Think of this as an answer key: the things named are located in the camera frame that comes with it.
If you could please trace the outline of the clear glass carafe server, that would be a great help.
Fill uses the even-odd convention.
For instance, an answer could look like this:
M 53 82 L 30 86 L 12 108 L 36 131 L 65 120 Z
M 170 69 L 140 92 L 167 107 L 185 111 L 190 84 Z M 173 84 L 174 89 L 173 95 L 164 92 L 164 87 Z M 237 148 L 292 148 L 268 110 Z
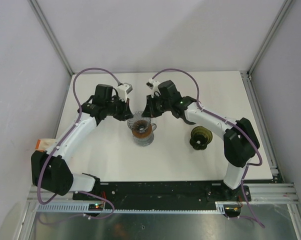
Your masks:
M 138 133 L 135 130 L 131 130 L 134 142 L 141 147 L 150 145 L 154 141 L 154 131 L 156 128 L 157 125 L 155 123 L 151 123 L 149 128 L 144 133 Z

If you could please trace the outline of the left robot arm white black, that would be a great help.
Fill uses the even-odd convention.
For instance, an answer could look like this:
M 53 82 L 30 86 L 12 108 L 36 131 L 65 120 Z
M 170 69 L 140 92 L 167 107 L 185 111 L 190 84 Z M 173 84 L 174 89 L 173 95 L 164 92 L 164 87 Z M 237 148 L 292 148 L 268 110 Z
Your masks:
M 133 117 L 128 98 L 132 89 L 129 83 L 122 83 L 116 88 L 98 84 L 95 93 L 78 109 L 73 124 L 46 150 L 36 150 L 32 154 L 32 183 L 38 189 L 60 196 L 83 191 L 90 200 L 97 199 L 101 194 L 97 178 L 87 173 L 73 173 L 69 163 L 78 146 L 106 117 L 111 116 L 118 121 Z

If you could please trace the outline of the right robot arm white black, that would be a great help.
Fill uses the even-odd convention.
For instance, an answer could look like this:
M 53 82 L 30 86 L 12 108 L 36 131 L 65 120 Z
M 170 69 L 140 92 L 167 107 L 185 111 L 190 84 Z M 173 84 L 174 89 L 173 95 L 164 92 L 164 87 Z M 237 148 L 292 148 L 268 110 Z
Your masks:
M 227 201 L 239 195 L 239 185 L 245 169 L 260 147 L 251 122 L 246 118 L 235 120 L 221 117 L 199 106 L 196 99 L 182 96 L 171 80 L 159 82 L 149 79 L 146 83 L 151 94 L 146 97 L 143 117 L 157 118 L 170 112 L 188 125 L 200 125 L 223 140 L 224 156 L 228 161 L 221 195 Z

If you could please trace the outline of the clear glass dripper cone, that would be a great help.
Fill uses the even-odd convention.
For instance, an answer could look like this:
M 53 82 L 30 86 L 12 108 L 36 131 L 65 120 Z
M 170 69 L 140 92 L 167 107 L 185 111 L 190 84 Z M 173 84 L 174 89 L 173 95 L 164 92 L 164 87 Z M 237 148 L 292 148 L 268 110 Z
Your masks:
M 143 111 L 135 111 L 133 113 L 133 118 L 127 120 L 127 126 L 132 131 L 137 131 L 138 133 L 145 133 L 146 130 L 151 125 L 150 117 L 142 117 Z

